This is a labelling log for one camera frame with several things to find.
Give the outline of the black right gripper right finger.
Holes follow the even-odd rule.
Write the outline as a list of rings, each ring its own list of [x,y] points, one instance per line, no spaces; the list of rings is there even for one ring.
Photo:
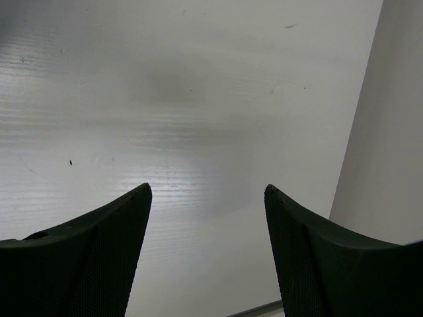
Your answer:
[[[264,204],[286,316],[421,316],[422,243],[370,238],[273,185]]]

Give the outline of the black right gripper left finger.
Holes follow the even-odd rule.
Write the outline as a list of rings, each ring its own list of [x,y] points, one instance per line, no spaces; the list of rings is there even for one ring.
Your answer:
[[[142,184],[22,239],[1,242],[2,316],[124,316],[151,210]]]

